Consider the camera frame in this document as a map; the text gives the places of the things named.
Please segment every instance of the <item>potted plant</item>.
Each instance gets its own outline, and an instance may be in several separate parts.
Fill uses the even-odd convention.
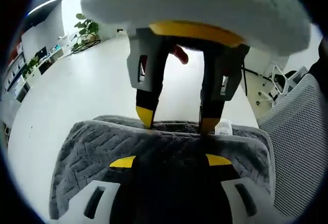
[[[76,14],[76,18],[81,20],[74,27],[79,28],[79,36],[76,34],[74,38],[77,38],[76,43],[72,48],[73,53],[77,53],[83,50],[86,50],[94,45],[97,45],[100,42],[98,36],[98,23],[91,21],[90,19],[86,19],[86,16],[78,13]]]
[[[23,71],[23,77],[26,79],[34,70],[34,68],[37,66],[39,63],[39,58],[38,56],[33,57],[30,62],[27,64],[25,70]]]

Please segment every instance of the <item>white label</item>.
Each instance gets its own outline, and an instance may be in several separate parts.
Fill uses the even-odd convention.
[[[221,119],[215,126],[215,134],[217,135],[232,135],[231,121]]]

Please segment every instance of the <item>mesh chair back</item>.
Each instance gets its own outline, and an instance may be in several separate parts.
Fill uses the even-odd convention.
[[[275,207],[299,216],[314,197],[328,162],[326,110],[319,85],[310,74],[258,123],[273,143]]]

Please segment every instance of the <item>white desk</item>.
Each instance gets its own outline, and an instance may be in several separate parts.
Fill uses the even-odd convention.
[[[137,118],[135,89],[127,69],[126,37],[100,43],[56,61],[28,92],[16,115],[8,157],[18,185],[32,207],[49,219],[49,193],[58,152],[73,124],[99,115]],[[198,121],[203,78],[201,52],[187,51],[182,65],[170,55],[155,119]],[[239,87],[223,118],[257,127],[252,108]]]
[[[62,56],[62,55],[63,55],[63,48],[60,47],[59,49],[57,49],[57,50],[55,50],[54,52],[52,52],[52,53],[50,53],[49,55],[47,55],[46,57],[41,58],[41,62],[37,65],[37,68],[39,68],[39,67],[40,67],[43,63],[45,63],[46,61],[51,60],[51,58],[52,58],[54,55],[58,54],[60,51],[61,51],[61,56]]]

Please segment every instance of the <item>computer monitor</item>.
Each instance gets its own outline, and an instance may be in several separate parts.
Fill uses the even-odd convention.
[[[45,46],[35,54],[35,56],[38,56],[39,60],[46,55],[47,55],[47,49]]]

